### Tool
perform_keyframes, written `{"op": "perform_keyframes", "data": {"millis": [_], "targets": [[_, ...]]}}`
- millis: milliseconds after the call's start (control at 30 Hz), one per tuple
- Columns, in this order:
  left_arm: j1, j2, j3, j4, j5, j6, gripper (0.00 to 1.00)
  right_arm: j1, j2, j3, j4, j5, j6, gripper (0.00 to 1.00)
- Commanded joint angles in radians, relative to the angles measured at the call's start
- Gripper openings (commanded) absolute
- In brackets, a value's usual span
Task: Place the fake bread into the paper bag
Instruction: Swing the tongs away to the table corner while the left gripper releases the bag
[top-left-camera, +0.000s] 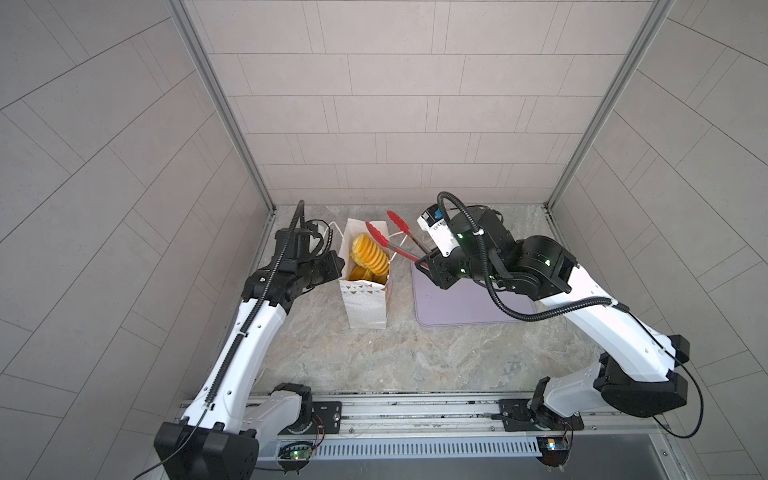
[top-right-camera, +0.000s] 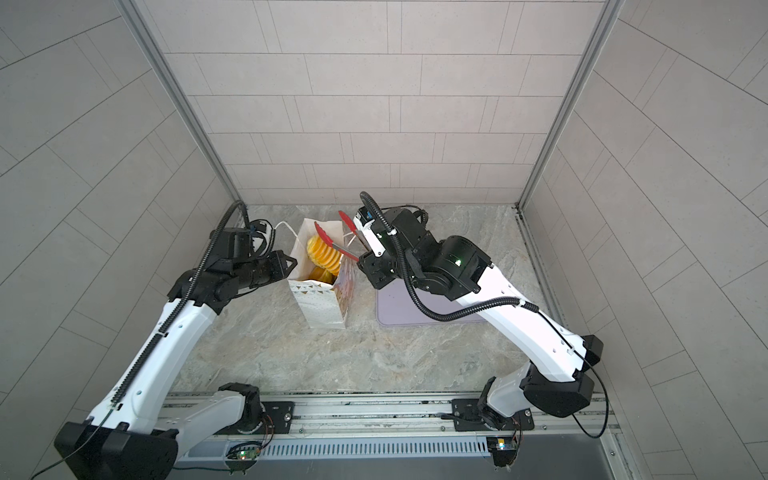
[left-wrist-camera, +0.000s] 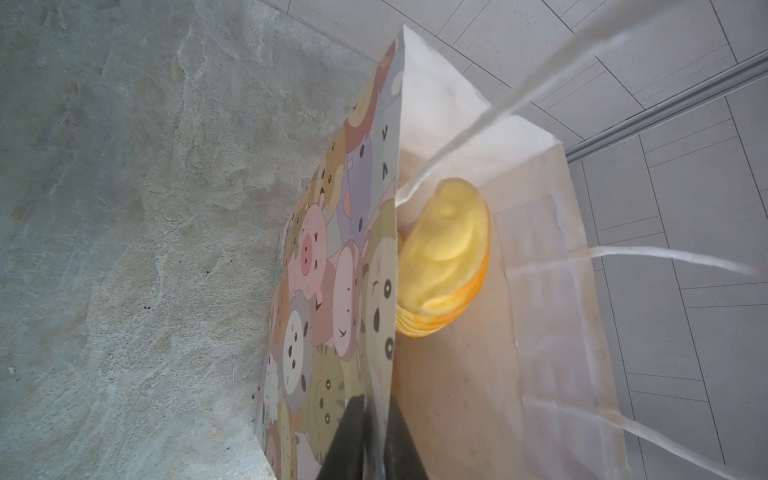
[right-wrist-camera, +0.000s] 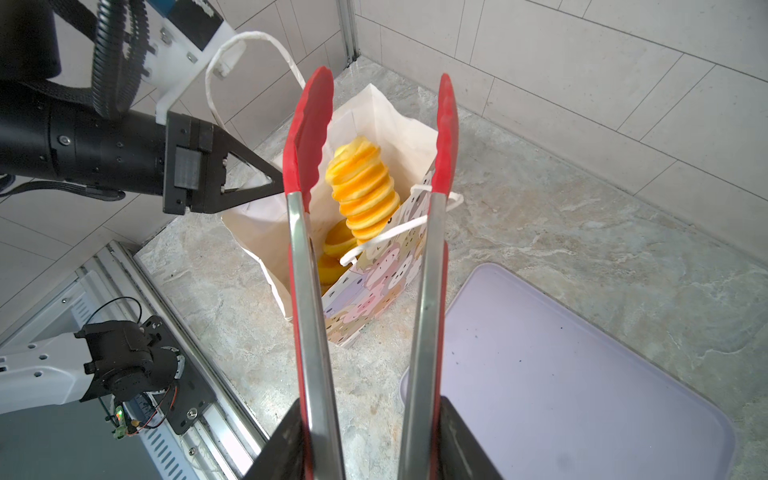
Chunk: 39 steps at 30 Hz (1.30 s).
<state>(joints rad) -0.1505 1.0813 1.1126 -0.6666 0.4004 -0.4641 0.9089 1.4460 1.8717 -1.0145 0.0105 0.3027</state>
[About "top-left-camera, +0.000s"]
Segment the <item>lilac plastic tray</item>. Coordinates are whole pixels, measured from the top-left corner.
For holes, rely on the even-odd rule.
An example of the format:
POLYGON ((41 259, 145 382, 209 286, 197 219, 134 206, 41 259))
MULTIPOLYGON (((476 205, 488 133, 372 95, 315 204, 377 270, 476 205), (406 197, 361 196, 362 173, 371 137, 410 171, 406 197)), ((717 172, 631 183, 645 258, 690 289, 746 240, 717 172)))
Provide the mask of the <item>lilac plastic tray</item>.
POLYGON ((519 323, 493 303, 484 287, 460 279, 450 289, 442 290, 416 266, 411 267, 417 322, 424 327, 519 323))

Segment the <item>white cartoon paper bag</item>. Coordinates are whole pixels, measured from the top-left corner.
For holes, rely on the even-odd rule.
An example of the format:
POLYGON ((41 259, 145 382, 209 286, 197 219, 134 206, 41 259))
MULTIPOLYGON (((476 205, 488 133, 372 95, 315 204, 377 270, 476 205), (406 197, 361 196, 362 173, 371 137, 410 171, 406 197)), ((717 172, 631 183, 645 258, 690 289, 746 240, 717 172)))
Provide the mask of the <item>white cartoon paper bag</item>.
POLYGON ((368 227, 373 227, 388 239, 388 227, 384 221, 364 222, 349 218, 341 230, 342 242, 339 249, 339 257, 345 261, 339 286, 347 318, 351 328, 366 328, 383 330, 387 326, 389 303, 393 285, 391 263, 393 255, 385 247, 377 242, 368 227), (349 281, 349 275, 355 266, 358 266, 350 258, 350 249, 354 239, 366 234, 373 239, 388 255, 390 260, 389 277, 386 285, 373 281, 349 281))

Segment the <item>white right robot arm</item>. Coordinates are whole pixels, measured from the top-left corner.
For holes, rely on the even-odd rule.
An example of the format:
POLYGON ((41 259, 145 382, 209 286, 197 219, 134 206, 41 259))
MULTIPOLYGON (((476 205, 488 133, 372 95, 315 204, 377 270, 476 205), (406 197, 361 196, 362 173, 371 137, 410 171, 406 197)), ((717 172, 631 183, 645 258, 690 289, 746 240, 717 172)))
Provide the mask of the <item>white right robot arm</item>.
POLYGON ((688 340, 644 324, 556 240, 515 239, 500 214, 482 205, 447 209, 436 203, 417 223, 435 246, 416 267, 435 286, 447 290, 472 280, 505 315, 529 323, 562 316, 603 349, 580 371, 542 378, 513 419, 576 430, 578 414, 587 410, 612 407, 649 418, 686 405, 688 382, 679 372, 689 360, 688 340))

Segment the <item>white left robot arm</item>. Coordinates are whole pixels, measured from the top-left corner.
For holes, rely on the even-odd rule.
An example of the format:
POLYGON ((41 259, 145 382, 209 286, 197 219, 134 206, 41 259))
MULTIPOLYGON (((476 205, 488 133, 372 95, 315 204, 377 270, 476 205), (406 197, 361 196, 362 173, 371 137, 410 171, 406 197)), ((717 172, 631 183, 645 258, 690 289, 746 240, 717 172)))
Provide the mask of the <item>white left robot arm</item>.
POLYGON ((276 235, 271 262, 246 280, 234 327, 213 370, 180 420, 165 422, 154 448, 170 479, 248 479, 263 446, 286 431, 317 429, 310 387, 281 383, 249 405, 267 350, 297 298, 340 278, 333 230, 301 218, 276 235))

